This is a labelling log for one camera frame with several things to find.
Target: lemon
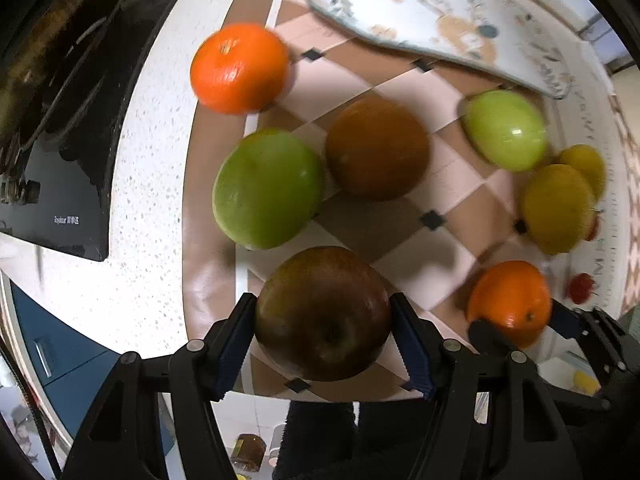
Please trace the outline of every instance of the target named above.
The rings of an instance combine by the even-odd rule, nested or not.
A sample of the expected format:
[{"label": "lemon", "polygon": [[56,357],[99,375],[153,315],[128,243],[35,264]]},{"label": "lemon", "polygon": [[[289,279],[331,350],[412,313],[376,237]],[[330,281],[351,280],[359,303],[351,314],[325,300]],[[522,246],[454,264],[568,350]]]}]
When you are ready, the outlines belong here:
[{"label": "lemon", "polygon": [[522,197],[522,216],[530,236],[551,256],[567,253],[593,225],[594,198],[580,172],[566,164],[537,171]]},{"label": "lemon", "polygon": [[604,160],[595,148],[587,144],[576,144],[558,155],[559,164],[568,164],[580,171],[591,186],[596,202],[602,198],[606,185]]}]

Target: brown apple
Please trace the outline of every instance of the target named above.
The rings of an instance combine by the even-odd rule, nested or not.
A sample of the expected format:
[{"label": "brown apple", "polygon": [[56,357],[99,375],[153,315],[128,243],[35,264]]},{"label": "brown apple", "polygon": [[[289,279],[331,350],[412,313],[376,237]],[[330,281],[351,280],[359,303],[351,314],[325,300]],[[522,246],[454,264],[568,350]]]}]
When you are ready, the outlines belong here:
[{"label": "brown apple", "polygon": [[314,247],[284,262],[265,283],[255,315],[260,346],[283,371],[338,381],[376,360],[391,328],[379,275],[340,247]]}]

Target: cabinet door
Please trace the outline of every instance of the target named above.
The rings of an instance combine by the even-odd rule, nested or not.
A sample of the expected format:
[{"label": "cabinet door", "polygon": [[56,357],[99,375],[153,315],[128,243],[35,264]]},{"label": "cabinet door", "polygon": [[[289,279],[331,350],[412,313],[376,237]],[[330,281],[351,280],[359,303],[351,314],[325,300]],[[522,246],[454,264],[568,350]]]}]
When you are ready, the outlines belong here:
[{"label": "cabinet door", "polygon": [[89,406],[118,357],[116,352],[104,352],[44,387],[71,437],[76,437]]},{"label": "cabinet door", "polygon": [[24,343],[43,385],[108,350],[44,310],[15,283],[11,292]]}]

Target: kitchen counter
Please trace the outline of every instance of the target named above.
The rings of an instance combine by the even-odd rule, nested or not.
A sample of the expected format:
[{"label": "kitchen counter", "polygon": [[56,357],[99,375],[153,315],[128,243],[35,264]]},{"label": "kitchen counter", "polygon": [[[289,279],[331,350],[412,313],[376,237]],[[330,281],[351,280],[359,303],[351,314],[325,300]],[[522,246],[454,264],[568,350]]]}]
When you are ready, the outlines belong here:
[{"label": "kitchen counter", "polygon": [[0,269],[56,317],[143,358],[187,341],[182,182],[196,97],[189,66],[232,0],[178,0],[131,97],[116,156],[109,256],[93,262],[0,234]]}]

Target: white speckled countertop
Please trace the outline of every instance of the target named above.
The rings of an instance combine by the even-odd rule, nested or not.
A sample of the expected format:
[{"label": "white speckled countertop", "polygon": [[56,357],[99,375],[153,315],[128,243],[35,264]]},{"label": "white speckled countertop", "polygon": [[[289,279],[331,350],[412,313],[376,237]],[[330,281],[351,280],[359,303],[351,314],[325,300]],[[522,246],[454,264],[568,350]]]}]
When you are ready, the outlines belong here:
[{"label": "white speckled countertop", "polygon": [[41,306],[116,352],[186,342],[182,181],[196,98],[191,58],[232,0],[178,0],[140,73],[116,155],[109,256],[92,262],[0,234],[0,269]]}]

